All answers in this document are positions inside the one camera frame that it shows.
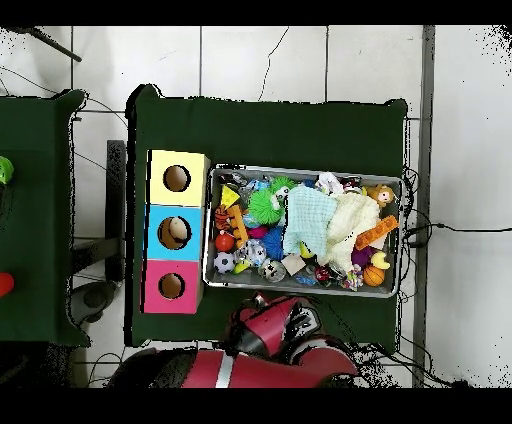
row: red ball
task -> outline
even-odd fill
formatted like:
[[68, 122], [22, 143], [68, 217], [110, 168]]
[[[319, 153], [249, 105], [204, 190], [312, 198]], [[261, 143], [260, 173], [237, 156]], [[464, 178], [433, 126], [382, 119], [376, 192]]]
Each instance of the red ball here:
[[0, 272], [0, 297], [5, 296], [14, 288], [14, 278], [7, 272]]
[[219, 252], [227, 252], [235, 245], [235, 238], [228, 233], [219, 234], [215, 239], [215, 247]]
[[319, 266], [315, 269], [315, 277], [318, 281], [327, 281], [331, 273], [329, 269], [325, 266]]

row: light blue cloth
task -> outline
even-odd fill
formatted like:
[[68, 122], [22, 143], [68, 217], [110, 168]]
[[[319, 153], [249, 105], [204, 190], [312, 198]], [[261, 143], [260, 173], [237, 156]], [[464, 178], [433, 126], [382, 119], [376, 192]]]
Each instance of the light blue cloth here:
[[284, 253], [300, 253], [299, 246], [303, 241], [314, 254], [324, 256], [327, 225], [336, 206], [335, 199], [315, 189], [298, 186], [290, 190], [283, 237]]

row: soccer ball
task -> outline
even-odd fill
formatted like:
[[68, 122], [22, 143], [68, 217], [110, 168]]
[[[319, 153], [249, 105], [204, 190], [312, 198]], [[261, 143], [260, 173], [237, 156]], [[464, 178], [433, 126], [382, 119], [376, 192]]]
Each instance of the soccer ball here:
[[213, 266], [217, 272], [225, 274], [235, 269], [235, 255], [232, 253], [219, 252], [213, 261]]

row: cream towel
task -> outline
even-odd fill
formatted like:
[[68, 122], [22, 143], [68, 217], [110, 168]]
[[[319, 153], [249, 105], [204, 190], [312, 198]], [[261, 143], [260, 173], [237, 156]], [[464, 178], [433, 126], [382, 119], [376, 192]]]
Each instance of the cream towel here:
[[338, 205], [327, 226], [327, 253], [318, 258], [320, 265], [334, 262], [343, 271], [354, 269], [351, 254], [359, 234], [373, 228], [379, 221], [380, 208], [371, 197], [357, 193], [331, 196]]

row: orange block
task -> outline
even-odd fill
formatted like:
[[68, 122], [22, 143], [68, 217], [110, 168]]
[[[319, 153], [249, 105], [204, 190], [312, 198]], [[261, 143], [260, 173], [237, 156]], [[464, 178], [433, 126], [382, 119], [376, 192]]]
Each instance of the orange block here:
[[249, 240], [249, 236], [247, 235], [247, 231], [245, 229], [245, 224], [242, 219], [242, 211], [239, 205], [233, 205], [227, 209], [229, 217], [231, 218], [231, 226], [235, 229], [233, 231], [233, 235], [236, 240], [236, 247], [242, 247], [247, 240]]
[[381, 238], [384, 234], [393, 231], [398, 227], [398, 222], [393, 215], [389, 215], [386, 218], [379, 221], [379, 223], [371, 230], [365, 231], [359, 234], [356, 239], [357, 250], [362, 250], [370, 243]]

